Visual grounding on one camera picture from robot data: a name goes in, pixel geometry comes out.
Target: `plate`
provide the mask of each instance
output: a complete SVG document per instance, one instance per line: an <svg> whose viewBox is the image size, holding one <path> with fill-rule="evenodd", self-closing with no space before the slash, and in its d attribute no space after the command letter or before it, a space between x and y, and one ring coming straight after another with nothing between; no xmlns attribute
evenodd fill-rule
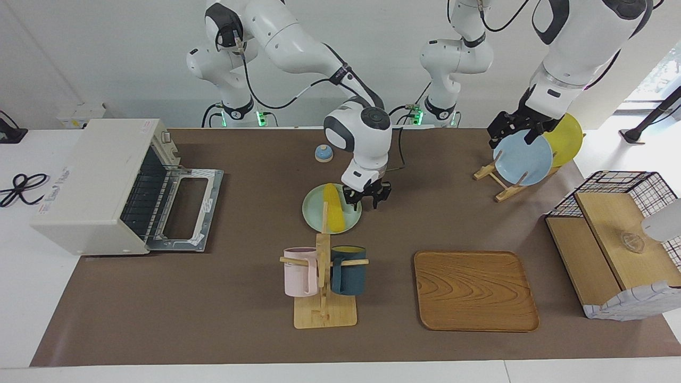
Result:
<svg viewBox="0 0 681 383"><path fill-rule="evenodd" d="M544 137L551 145L554 161L553 167L563 166L580 152L584 133L579 121L571 114L566 113L553 132L545 133Z"/></svg>
<svg viewBox="0 0 681 383"><path fill-rule="evenodd" d="M326 184L323 184L312 189L302 202L302 216L305 218L305 222L318 232L321 232L321 214L324 208L325 186ZM329 234L340 234L352 229L360 220L362 216L362 203L357 203L357 211L355 211L354 206L345 203L343 186L338 183L334 183L333 186L338 190L338 196L340 197L340 206L343 209L343 217L345 218L345 230L329 232Z"/></svg>
<svg viewBox="0 0 681 383"><path fill-rule="evenodd" d="M499 151L502 152L496 162L496 169L510 183L516 184L528 172L520 186L540 182L549 174L553 164L553 150L546 138L539 136L532 145L527 145L525 134L526 131L521 131L501 140L492 157L496 158Z"/></svg>

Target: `black stand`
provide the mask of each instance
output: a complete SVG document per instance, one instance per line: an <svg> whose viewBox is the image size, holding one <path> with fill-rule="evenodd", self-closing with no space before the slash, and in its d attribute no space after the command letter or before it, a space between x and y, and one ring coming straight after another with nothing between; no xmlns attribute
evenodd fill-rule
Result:
<svg viewBox="0 0 681 383"><path fill-rule="evenodd" d="M671 106L674 105L680 98L681 87L678 87L674 92L671 93L671 95L669 95L669 97L660 103L660 106L650 112L650 114L643 121L641 121L637 127L629 130L620 130L620 135L630 144L642 144L638 142L638 140L641 138L641 133L643 133L647 127L649 127L653 122L655 122L655 120L657 120L658 117L667 111L667 109L671 108Z"/></svg>
<svg viewBox="0 0 681 383"><path fill-rule="evenodd" d="M13 128L9 126L5 120L0 119L0 133L5 134L5 137L0 138L0 144L18 144L26 136L28 129Z"/></svg>

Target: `mug holder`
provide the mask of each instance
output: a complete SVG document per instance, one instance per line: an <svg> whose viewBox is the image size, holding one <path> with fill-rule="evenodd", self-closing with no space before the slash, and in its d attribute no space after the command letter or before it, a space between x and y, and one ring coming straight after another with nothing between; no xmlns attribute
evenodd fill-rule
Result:
<svg viewBox="0 0 681 383"><path fill-rule="evenodd" d="M317 281L319 293L296 297L294 302L294 327L304 328L346 327L357 324L357 303L354 296L339 295L331 291L331 234L327 231L328 203L324 202L321 233L317 234ZM279 262L308 266L304 260L280 257ZM368 259L346 260L340 266L369 264Z"/></svg>

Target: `mug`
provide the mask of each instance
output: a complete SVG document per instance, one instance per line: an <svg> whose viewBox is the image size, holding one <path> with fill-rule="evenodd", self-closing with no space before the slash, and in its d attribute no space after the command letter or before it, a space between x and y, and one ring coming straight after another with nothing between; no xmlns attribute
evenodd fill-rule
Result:
<svg viewBox="0 0 681 383"><path fill-rule="evenodd" d="M306 260L307 266L284 264L284 293L288 296L316 295L317 287L317 249L314 247L292 247L284 250L286 258Z"/></svg>
<svg viewBox="0 0 681 383"><path fill-rule="evenodd" d="M366 249L359 246L335 246L331 249L331 291L340 295L360 295L364 292L366 265L341 266L344 260L363 260Z"/></svg>

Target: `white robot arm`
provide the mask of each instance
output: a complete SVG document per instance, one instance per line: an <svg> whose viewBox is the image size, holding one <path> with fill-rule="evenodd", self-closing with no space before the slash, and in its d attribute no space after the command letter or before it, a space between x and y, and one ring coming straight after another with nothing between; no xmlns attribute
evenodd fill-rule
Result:
<svg viewBox="0 0 681 383"><path fill-rule="evenodd" d="M484 0L485 14L493 2ZM451 121L461 91L461 84L452 78L454 74L480 74L492 65L494 52L486 41L479 12L477 0L456 0L449 17L461 38L432 40L421 50L421 65L432 78L430 92L419 105L424 111L424 123L444 126Z"/></svg>
<svg viewBox="0 0 681 383"><path fill-rule="evenodd" d="M247 61L257 56L257 44L249 44L245 49ZM251 92L242 74L233 70L243 66L240 55L222 50L218 52L214 46L199 46L187 53L187 67L191 73L213 83L222 99L222 115L229 127L249 127L257 124L257 115L253 112L254 103Z"/></svg>
<svg viewBox="0 0 681 383"><path fill-rule="evenodd" d="M640 31L652 0L540 0L533 26L550 49L512 114L501 112L488 127L490 146L529 129L530 144L558 125L599 68Z"/></svg>
<svg viewBox="0 0 681 383"><path fill-rule="evenodd" d="M375 201L387 198L390 184L383 183L382 177L392 130L383 101L331 47L310 36L283 1L208 0L206 32L215 42L215 52L227 55L232 63L232 55L240 57L247 74L247 52L250 41L255 39L280 69L323 74L340 86L349 99L325 118L324 130L331 144L354 154L341 177L348 186L346 201L353 203L365 195L373 196ZM234 83L231 86L230 92L242 89Z"/></svg>

